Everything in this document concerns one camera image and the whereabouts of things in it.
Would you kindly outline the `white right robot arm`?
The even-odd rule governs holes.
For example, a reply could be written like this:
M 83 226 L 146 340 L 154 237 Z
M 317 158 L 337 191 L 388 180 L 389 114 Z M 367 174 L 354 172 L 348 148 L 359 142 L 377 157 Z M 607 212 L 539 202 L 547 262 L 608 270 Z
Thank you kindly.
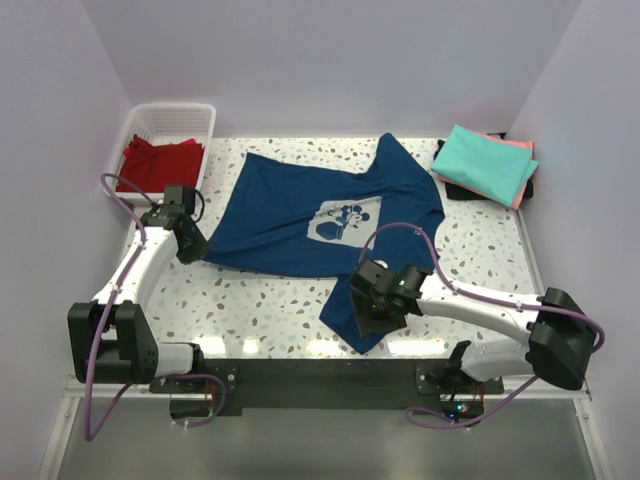
M 454 348 L 442 377 L 459 393 L 495 377 L 527 374 L 577 391 L 599 338 L 573 298 L 557 288 L 542 296 L 499 292 L 450 281 L 426 267 L 393 272 L 371 260 L 359 265 L 349 285 L 363 336 L 402 329 L 408 315 L 449 318 L 500 334 Z

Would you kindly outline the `navy blue t-shirt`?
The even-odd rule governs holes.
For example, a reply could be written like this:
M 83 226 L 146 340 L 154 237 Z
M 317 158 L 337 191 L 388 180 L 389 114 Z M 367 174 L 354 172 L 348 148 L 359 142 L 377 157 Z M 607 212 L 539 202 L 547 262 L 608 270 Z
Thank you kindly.
M 438 188 L 391 134 L 364 173 L 278 162 L 250 153 L 206 261 L 269 275 L 334 277 L 321 321 L 364 354 L 383 338 L 359 333 L 349 279 L 363 247 L 399 271 L 432 267 L 425 245 L 445 218 Z

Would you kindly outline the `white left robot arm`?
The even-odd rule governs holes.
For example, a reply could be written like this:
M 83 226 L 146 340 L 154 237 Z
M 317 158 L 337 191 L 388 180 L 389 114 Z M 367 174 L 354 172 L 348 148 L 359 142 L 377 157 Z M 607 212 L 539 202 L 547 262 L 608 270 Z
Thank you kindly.
M 159 343 L 146 308 L 164 270 L 174 261 L 200 261 L 209 243 L 193 217 L 204 197 L 184 185 L 166 187 L 161 202 L 136 216 L 127 254 L 108 283 L 67 315 L 74 372 L 82 383 L 148 384 L 171 376 L 185 392 L 207 380 L 202 352 L 193 343 Z

